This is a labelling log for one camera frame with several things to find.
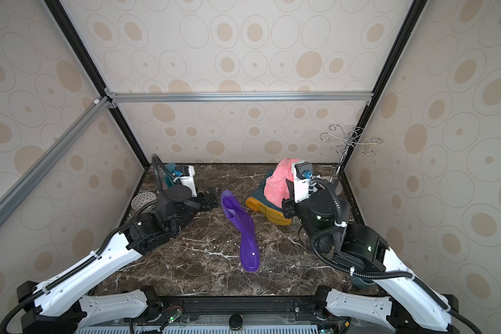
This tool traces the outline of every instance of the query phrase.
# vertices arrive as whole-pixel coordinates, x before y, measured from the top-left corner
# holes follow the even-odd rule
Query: polka dot wallpaper
[[[67,0],[117,92],[372,90],[411,0]]]
[[[142,172],[104,111],[0,228],[0,321],[17,304],[17,286],[52,277],[100,245]]]
[[[365,101],[123,103],[147,156],[175,163],[277,163],[285,157],[337,163],[330,124],[350,131]]]
[[[384,140],[347,167],[366,223],[501,333],[501,1],[431,2],[364,136]]]
[[[98,96],[37,0],[0,0],[0,197]]]

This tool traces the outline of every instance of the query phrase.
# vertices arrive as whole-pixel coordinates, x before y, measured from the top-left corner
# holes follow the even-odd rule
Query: purple rain boot
[[[254,221],[241,204],[234,197],[232,192],[225,190],[220,197],[224,214],[228,220],[241,232],[241,242],[239,244],[239,259],[243,269],[248,272],[258,271],[260,268],[260,249],[254,233]]]

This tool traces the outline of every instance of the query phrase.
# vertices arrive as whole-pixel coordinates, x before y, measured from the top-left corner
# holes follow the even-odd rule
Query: pink towel
[[[263,194],[267,200],[279,208],[282,208],[282,200],[289,198],[286,180],[293,182],[293,173],[291,172],[291,164],[299,161],[299,159],[284,158],[278,163],[273,175],[266,180],[266,187]]]

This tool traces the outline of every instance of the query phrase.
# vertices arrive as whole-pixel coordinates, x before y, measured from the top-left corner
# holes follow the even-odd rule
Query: black frame bar
[[[338,322],[348,321],[349,317],[329,315],[322,319],[316,315],[316,296],[159,296],[161,302],[168,306],[177,305],[183,309],[180,320],[193,322],[201,316],[278,316],[294,322],[307,322],[321,328],[334,328]],[[138,325],[160,326],[166,324],[174,313],[167,312],[156,321],[146,322],[144,318],[134,318]]]
[[[65,12],[63,5],[59,0],[45,0],[45,3],[52,13],[52,16],[54,17],[56,23],[59,25],[61,31],[63,32],[63,35],[65,36],[65,38],[67,38],[67,41],[76,54],[76,57],[78,57],[78,60],[93,82],[98,93],[100,94],[100,96],[107,96],[109,101],[111,102],[111,97],[108,96],[107,92],[105,91],[105,88],[107,87],[106,83],[104,82],[104,79],[102,79],[100,72],[97,70],[93,59],[85,48],[85,45],[78,35],[78,32],[74,29],[74,25],[67,16],[67,12]],[[122,131],[124,137],[126,137],[126,140],[130,144],[130,147],[136,154],[136,157],[141,162],[141,165],[143,166],[143,168],[147,169],[148,166],[150,166],[150,163],[148,162],[147,157],[145,157],[145,154],[143,153],[141,146],[132,133],[132,130],[128,126],[128,123],[126,123],[124,116],[122,116],[121,111],[116,105],[114,105],[114,108],[110,108],[109,111],[111,112],[113,119]]]
[[[371,102],[364,108],[364,111],[362,111],[362,115],[358,120],[358,124],[356,124],[357,127],[365,129],[367,122],[369,122],[369,119],[371,118],[371,115],[373,114],[373,111],[375,110],[375,107],[377,106],[377,103],[379,102],[390,77],[392,76],[392,73],[395,69],[395,66],[397,65],[397,62],[399,61],[399,58],[401,57],[401,54],[407,46],[408,40],[412,35],[416,23],[418,22],[419,17],[421,16],[421,13],[423,12],[423,9],[425,8],[427,2],[428,0],[414,0],[412,2],[407,16],[404,18],[401,30],[399,30],[399,34],[397,35],[397,38],[395,39],[395,42],[392,46],[392,50],[390,51],[388,58],[384,63],[384,67],[382,68],[382,71],[377,79],[377,83],[375,84],[375,87],[373,89],[373,98],[371,99]],[[347,175],[345,175],[344,171],[353,152],[354,148],[350,146],[347,150],[347,155],[345,156],[343,163],[341,164],[339,176],[343,190],[347,195],[347,199],[351,203],[351,212],[353,213],[354,220],[358,224],[365,224],[364,218],[362,218],[349,181],[347,180]]]
[[[399,30],[399,34],[397,35],[397,38],[395,39],[395,42],[392,46],[392,50],[390,51],[388,58],[384,63],[384,67],[382,68],[382,71],[380,72],[380,75],[377,79],[377,83],[375,84],[375,87],[373,89],[373,98],[371,99],[371,102],[364,108],[364,111],[362,111],[362,115],[358,120],[358,124],[356,124],[357,127],[365,129],[369,118],[371,118],[371,115],[373,114],[373,111],[377,106],[377,103],[379,102],[380,97],[384,92],[384,89],[386,88],[386,85],[388,84],[389,78],[392,76],[395,65],[397,65],[397,62],[399,61],[404,48],[407,46],[408,39],[414,31],[416,23],[418,22],[418,19],[421,16],[423,9],[425,8],[427,1],[428,0],[414,0],[412,2],[410,10],[408,10],[407,16],[404,18],[401,30]],[[347,162],[349,161],[349,158],[353,154],[353,151],[354,148],[350,146],[347,150],[347,155],[343,160],[341,168],[345,168]]]

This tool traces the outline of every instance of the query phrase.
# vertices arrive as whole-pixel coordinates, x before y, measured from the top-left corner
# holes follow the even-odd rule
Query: black knob
[[[233,314],[228,320],[228,326],[231,330],[240,330],[243,326],[243,318],[239,314]]]

